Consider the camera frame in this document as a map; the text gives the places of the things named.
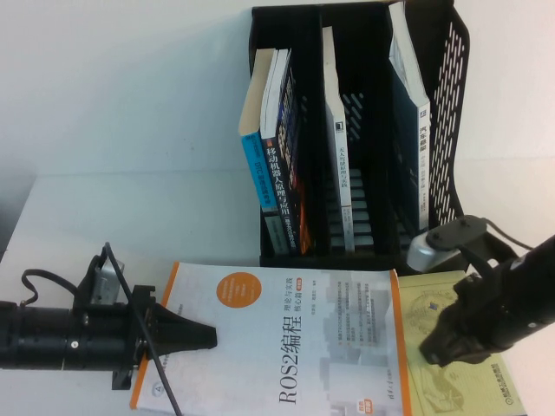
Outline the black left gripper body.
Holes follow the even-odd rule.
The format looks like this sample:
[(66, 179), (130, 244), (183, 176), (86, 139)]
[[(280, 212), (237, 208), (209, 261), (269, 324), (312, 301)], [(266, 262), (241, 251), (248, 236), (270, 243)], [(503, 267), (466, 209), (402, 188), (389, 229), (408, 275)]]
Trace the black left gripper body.
[(93, 304), (93, 286), (80, 285), (85, 303), (80, 307), (82, 331), (80, 335), (80, 369), (86, 371), (109, 371), (112, 388), (128, 390), (134, 368), (144, 351), (144, 336), (135, 316), (137, 306), (142, 316), (155, 303), (152, 285), (136, 285), (131, 301), (111, 305)]

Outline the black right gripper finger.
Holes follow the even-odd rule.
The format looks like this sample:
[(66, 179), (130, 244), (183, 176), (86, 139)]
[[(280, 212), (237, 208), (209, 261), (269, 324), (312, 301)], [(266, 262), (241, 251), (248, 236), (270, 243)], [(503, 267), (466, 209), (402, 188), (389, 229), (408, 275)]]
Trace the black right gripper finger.
[(436, 356), (441, 367), (453, 362), (479, 364), (491, 355), (464, 317), (441, 316), (437, 329), (439, 341)]
[(466, 362), (470, 352), (469, 338), (461, 326), (460, 305), (456, 302), (439, 315), (434, 329), (419, 346), (428, 364), (448, 365)]

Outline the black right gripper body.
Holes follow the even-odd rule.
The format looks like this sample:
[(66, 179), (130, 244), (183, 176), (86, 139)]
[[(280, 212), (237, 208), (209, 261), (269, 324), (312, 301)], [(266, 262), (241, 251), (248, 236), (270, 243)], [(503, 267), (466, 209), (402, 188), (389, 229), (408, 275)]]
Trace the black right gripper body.
[(515, 258), (454, 285), (460, 317), (487, 349), (509, 349), (527, 337), (525, 262)]

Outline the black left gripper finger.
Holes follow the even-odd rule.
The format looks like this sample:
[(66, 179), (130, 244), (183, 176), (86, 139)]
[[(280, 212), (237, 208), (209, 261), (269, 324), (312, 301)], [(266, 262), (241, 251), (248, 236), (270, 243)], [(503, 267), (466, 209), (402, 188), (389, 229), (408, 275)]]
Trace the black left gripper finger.
[(216, 328), (191, 321), (156, 303), (152, 311), (156, 338), (216, 338)]
[(211, 349), (217, 346), (217, 336), (184, 339), (154, 338), (154, 348), (159, 357), (184, 351)]

